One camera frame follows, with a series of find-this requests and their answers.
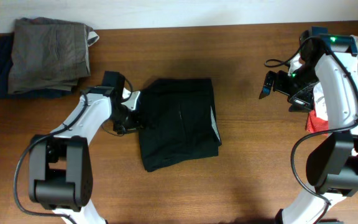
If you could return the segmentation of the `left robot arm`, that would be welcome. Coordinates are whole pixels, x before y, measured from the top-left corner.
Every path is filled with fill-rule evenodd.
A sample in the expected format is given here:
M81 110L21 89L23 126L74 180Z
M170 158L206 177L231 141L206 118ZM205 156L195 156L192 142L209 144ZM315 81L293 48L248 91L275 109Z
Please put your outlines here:
M119 72L104 73L102 83L87 88L64 122L30 142L29 198L65 223L106 223L91 201L93 173L89 145L98 129L112 122L111 133L133 133L139 91Z

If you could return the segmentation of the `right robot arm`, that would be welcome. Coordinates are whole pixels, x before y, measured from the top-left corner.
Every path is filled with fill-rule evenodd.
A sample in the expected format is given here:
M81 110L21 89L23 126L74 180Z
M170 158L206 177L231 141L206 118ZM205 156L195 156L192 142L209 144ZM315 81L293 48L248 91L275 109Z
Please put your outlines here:
M310 112L316 107L313 89L320 86L329 124L326 139L308 156L301 192L278 211L276 223L321 223L330 208L358 192L357 55L352 36L312 27L289 59L265 62L261 97L277 91L287 96L291 111Z

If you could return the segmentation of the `black shorts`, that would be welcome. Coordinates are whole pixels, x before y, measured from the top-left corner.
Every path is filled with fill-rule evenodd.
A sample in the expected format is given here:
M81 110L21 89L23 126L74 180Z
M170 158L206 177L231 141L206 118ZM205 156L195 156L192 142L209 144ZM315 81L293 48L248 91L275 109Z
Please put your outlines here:
M219 154L222 142L209 78L154 81L141 92L139 117L147 172Z

